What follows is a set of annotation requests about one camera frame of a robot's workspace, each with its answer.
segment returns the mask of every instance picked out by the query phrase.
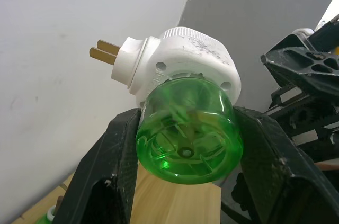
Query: green translucent cover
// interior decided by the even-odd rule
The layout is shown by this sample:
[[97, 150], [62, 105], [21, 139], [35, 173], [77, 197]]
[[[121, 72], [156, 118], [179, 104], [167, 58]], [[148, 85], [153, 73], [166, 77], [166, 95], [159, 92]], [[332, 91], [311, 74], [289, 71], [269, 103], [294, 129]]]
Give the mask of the green translucent cover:
[[243, 144], [225, 92], [202, 78], [179, 78], [147, 97], [136, 137], [141, 164], [164, 180], [200, 184], [227, 176]]

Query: wooden board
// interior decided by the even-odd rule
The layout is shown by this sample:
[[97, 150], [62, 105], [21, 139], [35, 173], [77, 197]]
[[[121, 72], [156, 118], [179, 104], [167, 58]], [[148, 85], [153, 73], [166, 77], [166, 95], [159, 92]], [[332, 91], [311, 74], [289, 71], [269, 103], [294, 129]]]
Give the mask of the wooden board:
[[[73, 175], [22, 214], [12, 224], [35, 224], [59, 196]], [[221, 189], [213, 184], [182, 185], [163, 181], [138, 166], [131, 224], [220, 224]]]

